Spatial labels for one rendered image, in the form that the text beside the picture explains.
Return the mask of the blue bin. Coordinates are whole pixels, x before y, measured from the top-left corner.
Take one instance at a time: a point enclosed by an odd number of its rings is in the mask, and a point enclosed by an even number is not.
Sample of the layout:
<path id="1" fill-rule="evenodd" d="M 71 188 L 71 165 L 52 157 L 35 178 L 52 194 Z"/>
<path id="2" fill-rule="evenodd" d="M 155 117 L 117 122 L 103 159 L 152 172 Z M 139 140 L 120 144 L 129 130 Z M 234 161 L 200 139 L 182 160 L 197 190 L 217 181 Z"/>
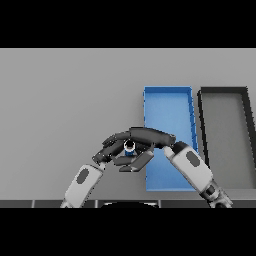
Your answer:
<path id="1" fill-rule="evenodd" d="M 174 134 L 198 150 L 194 100 L 190 86 L 145 86 L 144 126 Z M 194 188 L 169 162 L 162 149 L 146 165 L 146 190 L 150 192 L 193 191 Z"/>

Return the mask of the blue pipe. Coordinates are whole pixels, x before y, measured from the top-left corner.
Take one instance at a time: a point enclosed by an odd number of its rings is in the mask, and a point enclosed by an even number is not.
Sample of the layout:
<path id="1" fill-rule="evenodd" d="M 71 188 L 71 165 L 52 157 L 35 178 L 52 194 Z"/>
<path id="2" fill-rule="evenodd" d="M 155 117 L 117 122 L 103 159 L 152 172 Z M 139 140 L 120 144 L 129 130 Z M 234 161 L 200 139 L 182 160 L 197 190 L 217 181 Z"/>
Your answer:
<path id="1" fill-rule="evenodd" d="M 127 140 L 124 143 L 124 154 L 126 156 L 133 156 L 135 151 L 135 143 L 132 140 Z"/>

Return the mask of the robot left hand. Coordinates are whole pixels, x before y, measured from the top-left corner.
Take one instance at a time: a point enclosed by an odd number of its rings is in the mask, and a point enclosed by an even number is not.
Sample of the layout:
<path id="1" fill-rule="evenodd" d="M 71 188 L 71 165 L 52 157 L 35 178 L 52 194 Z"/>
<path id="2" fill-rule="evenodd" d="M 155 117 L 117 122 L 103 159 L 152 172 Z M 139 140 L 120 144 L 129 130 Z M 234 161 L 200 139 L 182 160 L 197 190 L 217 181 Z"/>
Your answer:
<path id="1" fill-rule="evenodd" d="M 129 131 L 111 135 L 103 142 L 103 148 L 92 157 L 92 160 L 98 165 L 101 163 L 109 163 L 112 156 L 117 156 L 123 151 L 124 142 L 129 138 Z"/>

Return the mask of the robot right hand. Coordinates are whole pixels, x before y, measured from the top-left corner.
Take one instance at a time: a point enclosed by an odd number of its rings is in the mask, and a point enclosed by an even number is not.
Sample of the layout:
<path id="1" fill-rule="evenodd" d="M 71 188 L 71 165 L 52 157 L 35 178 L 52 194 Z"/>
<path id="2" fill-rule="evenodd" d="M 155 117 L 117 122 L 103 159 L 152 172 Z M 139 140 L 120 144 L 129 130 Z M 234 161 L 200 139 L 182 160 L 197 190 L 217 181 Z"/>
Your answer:
<path id="1" fill-rule="evenodd" d="M 116 140 L 135 143 L 135 151 L 139 151 L 136 157 L 131 157 L 125 163 L 114 160 L 116 166 L 121 166 L 120 172 L 139 172 L 154 157 L 154 149 L 162 149 L 165 146 L 172 147 L 176 136 L 153 128 L 131 127 L 127 132 L 114 135 Z"/>

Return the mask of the dark grey bin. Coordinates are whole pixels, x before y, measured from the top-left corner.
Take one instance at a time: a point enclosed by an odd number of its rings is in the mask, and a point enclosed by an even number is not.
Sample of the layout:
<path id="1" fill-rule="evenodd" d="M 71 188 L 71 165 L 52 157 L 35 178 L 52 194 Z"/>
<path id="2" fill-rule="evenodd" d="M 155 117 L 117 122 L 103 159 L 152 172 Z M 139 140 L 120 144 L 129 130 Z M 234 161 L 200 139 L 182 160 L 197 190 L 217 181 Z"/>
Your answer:
<path id="1" fill-rule="evenodd" d="M 256 189 L 256 130 L 247 87 L 201 87 L 203 152 L 225 189 Z"/>

